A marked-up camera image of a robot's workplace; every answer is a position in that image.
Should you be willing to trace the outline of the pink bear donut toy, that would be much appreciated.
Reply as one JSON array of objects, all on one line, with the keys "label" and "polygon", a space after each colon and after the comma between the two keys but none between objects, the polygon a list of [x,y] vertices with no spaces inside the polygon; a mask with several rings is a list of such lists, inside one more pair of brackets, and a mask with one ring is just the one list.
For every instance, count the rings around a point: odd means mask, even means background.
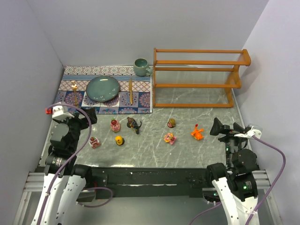
[{"label": "pink bear donut toy", "polygon": [[120,123],[118,120],[116,119],[112,119],[111,120],[111,124],[110,124],[111,130],[115,133],[120,131]]}]

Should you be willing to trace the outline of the teal ceramic mug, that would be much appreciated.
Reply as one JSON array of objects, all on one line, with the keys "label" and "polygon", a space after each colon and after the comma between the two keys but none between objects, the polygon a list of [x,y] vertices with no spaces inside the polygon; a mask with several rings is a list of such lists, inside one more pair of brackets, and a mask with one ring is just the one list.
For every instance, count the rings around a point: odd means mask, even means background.
[{"label": "teal ceramic mug", "polygon": [[150,76],[152,74],[152,69],[144,58],[138,58],[134,61],[133,70],[137,76]]}]

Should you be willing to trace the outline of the pink bear strawberry cake toy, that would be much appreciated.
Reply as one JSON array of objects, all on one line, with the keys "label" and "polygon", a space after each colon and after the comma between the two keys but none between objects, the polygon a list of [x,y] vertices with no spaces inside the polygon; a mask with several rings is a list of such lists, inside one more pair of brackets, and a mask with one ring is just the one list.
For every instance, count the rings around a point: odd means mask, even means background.
[{"label": "pink bear strawberry cake toy", "polygon": [[101,145],[100,141],[96,137],[91,137],[89,139],[89,145],[91,148],[95,149]]}]

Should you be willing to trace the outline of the brown-haired figure with dark creature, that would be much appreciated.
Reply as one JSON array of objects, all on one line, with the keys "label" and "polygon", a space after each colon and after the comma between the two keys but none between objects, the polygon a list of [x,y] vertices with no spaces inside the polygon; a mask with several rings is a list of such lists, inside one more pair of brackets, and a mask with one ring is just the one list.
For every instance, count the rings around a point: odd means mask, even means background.
[{"label": "brown-haired figure with dark creature", "polygon": [[137,135],[139,135],[140,133],[139,129],[141,126],[142,126],[142,121],[140,121],[140,124],[138,124],[134,118],[127,117],[127,127],[133,129]]}]

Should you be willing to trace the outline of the orange wooden two-tier shelf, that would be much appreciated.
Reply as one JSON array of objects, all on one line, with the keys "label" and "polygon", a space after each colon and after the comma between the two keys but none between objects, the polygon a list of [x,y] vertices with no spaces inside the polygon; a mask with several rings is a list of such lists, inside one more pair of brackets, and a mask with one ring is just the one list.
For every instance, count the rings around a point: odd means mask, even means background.
[{"label": "orange wooden two-tier shelf", "polygon": [[[159,60],[159,53],[205,53],[205,54],[238,54],[237,60]],[[250,66],[251,58],[246,49],[243,50],[191,50],[191,49],[157,49],[153,53],[153,95],[154,107],[166,108],[231,108],[234,106],[232,89],[242,87],[239,70],[241,66]],[[157,72],[228,72],[229,75],[224,83],[174,83],[158,82]],[[157,88],[212,88],[223,89],[226,94],[227,103],[156,103]]]}]

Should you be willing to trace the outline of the patterned blue placemat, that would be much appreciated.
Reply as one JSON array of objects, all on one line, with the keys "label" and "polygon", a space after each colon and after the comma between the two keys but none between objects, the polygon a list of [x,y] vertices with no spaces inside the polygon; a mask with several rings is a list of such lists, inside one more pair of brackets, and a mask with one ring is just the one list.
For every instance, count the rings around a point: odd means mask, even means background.
[{"label": "patterned blue placemat", "polygon": [[[86,94],[88,83],[97,76],[112,76],[120,84],[120,91],[112,100],[104,103],[90,99]],[[132,78],[133,104],[129,101],[129,79]],[[71,81],[77,83],[78,105],[95,107],[99,114],[146,114],[152,113],[152,78],[137,76],[133,66],[66,66],[55,103],[75,104]]]}]

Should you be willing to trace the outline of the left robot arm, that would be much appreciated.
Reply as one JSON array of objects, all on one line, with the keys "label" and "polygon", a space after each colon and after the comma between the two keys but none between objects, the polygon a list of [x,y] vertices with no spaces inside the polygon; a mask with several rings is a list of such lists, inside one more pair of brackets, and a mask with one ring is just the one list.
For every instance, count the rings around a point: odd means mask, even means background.
[{"label": "left robot arm", "polygon": [[81,131],[91,130],[98,119],[94,107],[78,110],[70,114],[65,105],[50,109],[56,125],[51,130],[43,189],[31,222],[33,225],[61,225],[69,205],[92,183],[91,167],[77,165],[75,161]]}]

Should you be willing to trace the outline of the teal ceramic plate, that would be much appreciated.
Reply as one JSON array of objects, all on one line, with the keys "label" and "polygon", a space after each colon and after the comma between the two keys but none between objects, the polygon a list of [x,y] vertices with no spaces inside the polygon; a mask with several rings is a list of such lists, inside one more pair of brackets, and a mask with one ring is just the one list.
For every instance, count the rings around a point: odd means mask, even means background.
[{"label": "teal ceramic plate", "polygon": [[97,76],[86,87],[87,96],[100,103],[112,100],[119,91],[120,84],[112,76]]}]

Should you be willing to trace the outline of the pink flower bear toy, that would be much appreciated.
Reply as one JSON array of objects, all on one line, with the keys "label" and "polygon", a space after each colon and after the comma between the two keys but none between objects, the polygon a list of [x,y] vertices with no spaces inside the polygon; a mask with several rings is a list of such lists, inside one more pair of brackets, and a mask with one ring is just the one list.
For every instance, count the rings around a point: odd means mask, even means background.
[{"label": "pink flower bear toy", "polygon": [[164,141],[166,143],[169,143],[170,145],[173,145],[175,143],[176,139],[177,139],[177,137],[175,137],[173,133],[167,133],[164,136]]}]

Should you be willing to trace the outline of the gold knife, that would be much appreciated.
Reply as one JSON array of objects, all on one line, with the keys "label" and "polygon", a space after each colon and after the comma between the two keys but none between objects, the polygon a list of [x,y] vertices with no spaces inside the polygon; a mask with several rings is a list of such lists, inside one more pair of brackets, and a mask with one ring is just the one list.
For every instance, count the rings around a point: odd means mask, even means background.
[{"label": "gold knife", "polygon": [[133,104],[133,89],[132,89],[132,78],[129,79],[129,101]]}]

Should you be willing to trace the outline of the yellow duck toy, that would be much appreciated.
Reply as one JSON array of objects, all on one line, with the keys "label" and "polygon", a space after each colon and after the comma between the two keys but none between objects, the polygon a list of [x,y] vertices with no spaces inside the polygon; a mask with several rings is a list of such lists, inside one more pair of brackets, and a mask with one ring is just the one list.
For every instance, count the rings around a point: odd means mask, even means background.
[{"label": "yellow duck toy", "polygon": [[125,143],[125,139],[122,136],[116,136],[115,141],[118,146],[121,146]]}]

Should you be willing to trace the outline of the aluminium rail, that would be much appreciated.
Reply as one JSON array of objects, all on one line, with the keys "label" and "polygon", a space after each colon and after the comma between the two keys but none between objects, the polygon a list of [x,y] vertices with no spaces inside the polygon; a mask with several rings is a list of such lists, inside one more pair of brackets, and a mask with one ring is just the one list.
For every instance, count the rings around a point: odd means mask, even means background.
[{"label": "aluminium rail", "polygon": [[[268,189],[271,186],[269,177],[265,170],[253,171],[253,176],[258,189]],[[44,173],[30,172],[26,179],[23,192],[41,192],[44,183]]]}]

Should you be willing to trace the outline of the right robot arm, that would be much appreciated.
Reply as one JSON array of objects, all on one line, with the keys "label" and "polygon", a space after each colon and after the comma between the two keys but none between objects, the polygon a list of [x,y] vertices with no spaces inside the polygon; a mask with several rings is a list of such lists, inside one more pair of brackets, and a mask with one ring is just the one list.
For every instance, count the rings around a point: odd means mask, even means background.
[{"label": "right robot arm", "polygon": [[232,127],[214,119],[210,135],[219,136],[225,144],[226,163],[207,166],[206,180],[212,185],[221,201],[229,225],[258,225],[259,217],[254,211],[258,204],[258,189],[253,172],[259,170],[257,155],[247,149],[248,140],[261,138],[257,126]]}]

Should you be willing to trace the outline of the black base frame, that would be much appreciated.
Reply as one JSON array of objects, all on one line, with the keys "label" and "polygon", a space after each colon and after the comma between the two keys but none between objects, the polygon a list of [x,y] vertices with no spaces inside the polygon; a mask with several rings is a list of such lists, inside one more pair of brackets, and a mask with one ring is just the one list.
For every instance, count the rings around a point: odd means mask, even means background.
[{"label": "black base frame", "polygon": [[218,202],[202,168],[93,167],[86,188],[96,199],[188,196]]}]

